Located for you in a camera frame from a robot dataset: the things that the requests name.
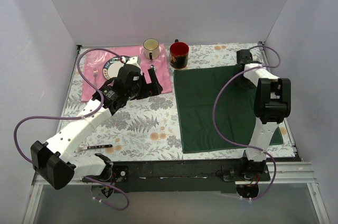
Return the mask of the dark green cloth napkin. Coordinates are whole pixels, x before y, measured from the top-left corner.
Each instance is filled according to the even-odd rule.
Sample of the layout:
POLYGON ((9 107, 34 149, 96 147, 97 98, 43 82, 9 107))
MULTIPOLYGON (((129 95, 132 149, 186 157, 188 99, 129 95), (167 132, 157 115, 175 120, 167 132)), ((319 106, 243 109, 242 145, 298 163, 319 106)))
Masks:
POLYGON ((256 123, 256 89, 238 91, 231 82, 237 66, 174 71, 174 90, 183 153, 248 145, 256 123))

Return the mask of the black handled fork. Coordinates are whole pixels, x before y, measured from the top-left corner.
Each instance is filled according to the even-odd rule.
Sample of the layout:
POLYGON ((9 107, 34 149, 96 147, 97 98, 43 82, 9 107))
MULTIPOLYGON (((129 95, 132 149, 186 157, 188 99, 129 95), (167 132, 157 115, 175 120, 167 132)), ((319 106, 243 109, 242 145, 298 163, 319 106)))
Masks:
POLYGON ((81 152, 81 151, 87 151, 87 150, 96 150, 96 149, 101 149, 101 148, 110 148, 112 147, 112 144, 105 144, 105 145, 94 145, 94 146, 83 146, 83 147, 78 147, 75 152, 81 152))

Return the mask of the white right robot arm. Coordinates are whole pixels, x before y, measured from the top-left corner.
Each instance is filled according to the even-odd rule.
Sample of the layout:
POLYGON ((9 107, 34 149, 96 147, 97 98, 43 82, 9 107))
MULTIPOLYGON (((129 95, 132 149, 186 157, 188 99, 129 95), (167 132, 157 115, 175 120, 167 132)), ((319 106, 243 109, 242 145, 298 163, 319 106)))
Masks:
POLYGON ((247 85, 256 87, 253 104, 256 123, 239 166, 239 175, 249 181, 265 173, 265 151, 279 124, 290 114, 291 81, 275 76, 261 63, 254 61, 249 49, 237 51, 237 65, 243 72, 241 79, 247 85))

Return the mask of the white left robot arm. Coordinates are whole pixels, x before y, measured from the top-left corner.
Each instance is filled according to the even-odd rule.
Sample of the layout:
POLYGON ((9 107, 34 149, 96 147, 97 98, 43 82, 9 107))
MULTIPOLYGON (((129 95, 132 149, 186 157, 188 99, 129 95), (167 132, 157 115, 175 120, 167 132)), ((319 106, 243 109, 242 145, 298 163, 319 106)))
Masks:
POLYGON ((66 125, 44 143, 31 146, 35 171, 56 190, 74 178, 90 178, 106 182, 112 177, 112 161, 103 154, 73 158, 80 144, 103 122, 112 117, 130 100, 140 100, 161 94, 155 70, 148 70, 150 83, 138 66, 126 64, 115 78, 107 80, 96 91, 80 113, 80 118, 66 125))

